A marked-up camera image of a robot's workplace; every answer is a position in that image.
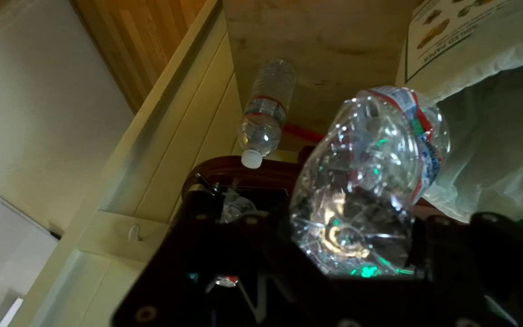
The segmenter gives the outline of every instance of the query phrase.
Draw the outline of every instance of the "crumpled plastic bottle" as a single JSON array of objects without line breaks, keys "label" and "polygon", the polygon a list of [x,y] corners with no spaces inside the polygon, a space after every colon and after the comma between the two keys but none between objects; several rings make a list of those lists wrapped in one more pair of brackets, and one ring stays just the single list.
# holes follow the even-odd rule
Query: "crumpled plastic bottle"
[{"label": "crumpled plastic bottle", "polygon": [[413,205],[448,152],[440,110],[404,87],[344,100],[290,201],[295,241],[326,274],[400,276]]}]

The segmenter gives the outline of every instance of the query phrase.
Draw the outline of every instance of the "bottle cap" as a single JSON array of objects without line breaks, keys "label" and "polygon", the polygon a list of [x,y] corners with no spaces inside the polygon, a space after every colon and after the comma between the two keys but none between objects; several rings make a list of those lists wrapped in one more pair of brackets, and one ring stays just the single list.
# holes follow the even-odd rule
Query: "bottle cap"
[{"label": "bottle cap", "polygon": [[262,156],[261,156],[261,152],[257,152],[257,150],[244,149],[244,150],[241,152],[241,163],[242,163],[244,167],[248,167],[248,169],[257,169],[257,167],[261,167],[261,161],[262,161]]}]

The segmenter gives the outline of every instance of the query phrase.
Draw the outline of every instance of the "plastic water bottle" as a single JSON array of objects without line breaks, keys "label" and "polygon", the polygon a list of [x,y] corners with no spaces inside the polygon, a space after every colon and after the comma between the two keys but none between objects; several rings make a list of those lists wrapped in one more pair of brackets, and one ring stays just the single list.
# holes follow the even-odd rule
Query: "plastic water bottle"
[{"label": "plastic water bottle", "polygon": [[293,69],[284,60],[272,60],[259,69],[239,127],[244,167],[261,167],[262,158],[279,145],[293,85]]},{"label": "plastic water bottle", "polygon": [[344,100],[293,187],[297,245],[326,274],[411,274],[406,209],[433,181],[448,147],[440,110],[410,89]]}]

